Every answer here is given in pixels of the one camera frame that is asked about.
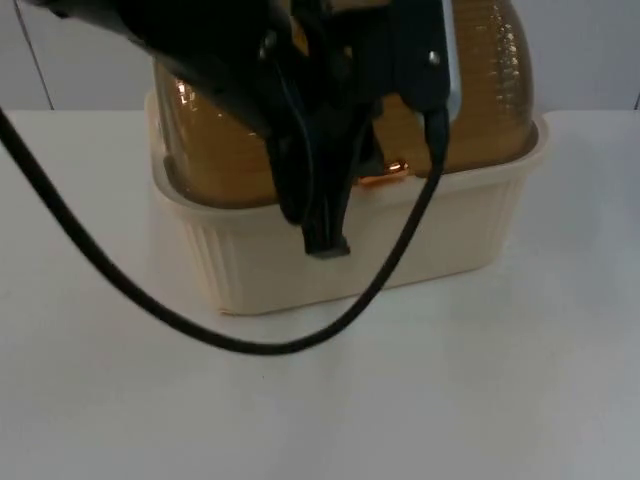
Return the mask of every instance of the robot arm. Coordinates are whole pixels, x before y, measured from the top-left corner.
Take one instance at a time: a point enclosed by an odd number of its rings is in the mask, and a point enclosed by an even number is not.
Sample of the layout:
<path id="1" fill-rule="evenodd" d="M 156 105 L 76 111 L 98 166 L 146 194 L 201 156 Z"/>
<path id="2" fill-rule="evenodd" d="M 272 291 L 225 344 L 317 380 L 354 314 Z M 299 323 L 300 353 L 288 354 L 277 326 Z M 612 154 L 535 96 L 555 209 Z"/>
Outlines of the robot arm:
<path id="1" fill-rule="evenodd" d="M 351 185 L 383 172 L 380 99 L 459 107 L 450 0 L 291 0 L 290 12 L 276 0 L 26 1 L 126 36 L 260 135 L 282 212 L 321 258 L 348 254 Z"/>

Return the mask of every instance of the white tabletop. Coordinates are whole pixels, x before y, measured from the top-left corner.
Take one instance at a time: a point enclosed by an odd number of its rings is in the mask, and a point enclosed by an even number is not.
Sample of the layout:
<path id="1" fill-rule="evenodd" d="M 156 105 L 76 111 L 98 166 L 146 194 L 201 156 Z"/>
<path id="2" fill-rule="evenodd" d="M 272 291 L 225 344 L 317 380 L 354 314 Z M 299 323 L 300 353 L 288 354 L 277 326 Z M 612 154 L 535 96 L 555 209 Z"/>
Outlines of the white tabletop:
<path id="1" fill-rule="evenodd" d="M 141 112 L 13 115 L 99 241 L 171 306 L 246 338 L 337 302 L 211 313 L 149 188 Z M 3 480 L 628 480 L 640 458 L 640 115 L 554 113 L 502 257 L 385 292 L 294 357 L 158 325 L 77 254 L 0 153 Z"/>

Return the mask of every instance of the metal screw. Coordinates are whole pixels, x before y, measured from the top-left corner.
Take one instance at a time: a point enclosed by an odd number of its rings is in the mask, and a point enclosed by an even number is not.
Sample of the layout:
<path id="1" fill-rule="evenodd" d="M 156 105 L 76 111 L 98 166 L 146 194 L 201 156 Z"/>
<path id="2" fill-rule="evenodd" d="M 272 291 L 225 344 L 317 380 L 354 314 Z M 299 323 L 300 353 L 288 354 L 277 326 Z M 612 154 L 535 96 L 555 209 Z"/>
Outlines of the metal screw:
<path id="1" fill-rule="evenodd" d="M 438 65 L 440 65 L 440 61 L 440 54 L 435 50 L 431 50 L 429 52 L 429 65 L 437 67 Z"/>
<path id="2" fill-rule="evenodd" d="M 262 39 L 262 45 L 260 46 L 260 51 L 258 55 L 260 56 L 260 60 L 266 60 L 269 55 L 269 51 L 275 47 L 276 42 L 278 41 L 278 36 L 276 32 L 273 30 L 269 30 L 267 34 Z"/>

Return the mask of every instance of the white plastic tub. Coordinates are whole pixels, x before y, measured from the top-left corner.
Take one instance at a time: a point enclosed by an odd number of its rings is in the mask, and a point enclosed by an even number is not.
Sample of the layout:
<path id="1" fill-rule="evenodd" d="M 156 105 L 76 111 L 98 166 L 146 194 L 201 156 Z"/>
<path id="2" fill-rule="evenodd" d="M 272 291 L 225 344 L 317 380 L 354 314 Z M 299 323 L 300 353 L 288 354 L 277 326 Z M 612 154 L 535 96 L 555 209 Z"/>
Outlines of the white plastic tub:
<path id="1" fill-rule="evenodd" d="M 344 233 L 351 255 L 305 255 L 302 234 L 277 205 L 222 210 L 185 199 L 165 169 L 166 150 L 153 97 L 149 114 L 153 179 L 162 204 L 184 231 L 203 290 L 214 306 L 249 315 L 357 295 L 389 254 L 424 180 L 355 187 Z M 525 157 L 445 175 L 420 229 L 387 287 L 480 268 L 499 254 L 529 172 L 546 153 L 548 130 L 536 119 L 538 144 Z"/>

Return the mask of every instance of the white wall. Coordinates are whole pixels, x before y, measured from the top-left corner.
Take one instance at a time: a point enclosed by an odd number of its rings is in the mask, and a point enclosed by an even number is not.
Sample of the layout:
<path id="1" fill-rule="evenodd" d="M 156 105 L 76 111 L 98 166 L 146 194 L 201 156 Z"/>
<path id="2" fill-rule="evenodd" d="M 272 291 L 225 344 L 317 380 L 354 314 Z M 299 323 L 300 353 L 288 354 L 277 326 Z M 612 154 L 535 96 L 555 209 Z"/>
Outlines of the white wall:
<path id="1" fill-rule="evenodd" d="M 47 98 L 13 4 L 0 0 L 0 105 L 47 109 Z"/>
<path id="2" fill-rule="evenodd" d="M 142 109 L 151 61 L 127 40 L 20 3 L 56 109 Z"/>
<path id="3" fill-rule="evenodd" d="M 529 37 L 540 110 L 633 107 L 640 91 L 640 0 L 513 2 Z M 2 8 L 0 18 L 9 10 Z M 141 108 L 152 84 L 144 53 L 96 28 L 60 21 L 27 5 L 21 8 L 56 108 Z M 7 35 L 0 33 L 0 40 Z M 28 51 L 18 43 L 5 47 L 10 53 L 0 57 L 0 69 L 4 73 L 5 65 L 12 65 L 4 82 L 15 85 L 20 79 L 25 86 L 16 96 L 2 88 L 4 97 L 11 99 L 11 106 L 37 108 L 42 103 L 36 92 L 24 93 L 29 82 L 37 82 L 28 75 L 33 70 Z"/>
<path id="4" fill-rule="evenodd" d="M 640 91 L 640 0 L 513 0 L 538 106 L 630 109 Z"/>

